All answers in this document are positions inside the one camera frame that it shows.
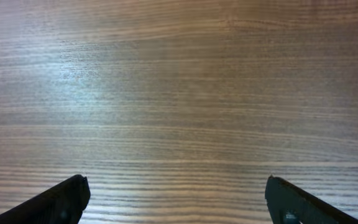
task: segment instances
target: wooden surface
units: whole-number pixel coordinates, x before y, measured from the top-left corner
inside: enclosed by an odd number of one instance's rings
[[[358,218],[358,1],[0,0],[0,213],[77,173],[82,224]]]

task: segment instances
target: wood grain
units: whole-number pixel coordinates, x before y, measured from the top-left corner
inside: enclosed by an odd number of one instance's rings
[[[77,173],[81,224],[358,218],[358,1],[0,0],[0,213]]]

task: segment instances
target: brown wood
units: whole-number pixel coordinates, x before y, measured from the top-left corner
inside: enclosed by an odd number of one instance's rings
[[[358,1],[0,0],[0,213],[77,173],[80,223],[358,218]]]

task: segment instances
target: black plastic part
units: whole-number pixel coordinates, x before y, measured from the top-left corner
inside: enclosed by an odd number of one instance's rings
[[[77,224],[91,197],[88,180],[74,175],[0,215],[0,224]]]
[[[358,219],[279,177],[268,178],[265,198],[274,224],[358,224]]]

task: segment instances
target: table top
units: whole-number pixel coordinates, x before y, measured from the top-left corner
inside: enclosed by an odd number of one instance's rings
[[[0,0],[0,213],[74,174],[82,224],[358,218],[358,1]]]

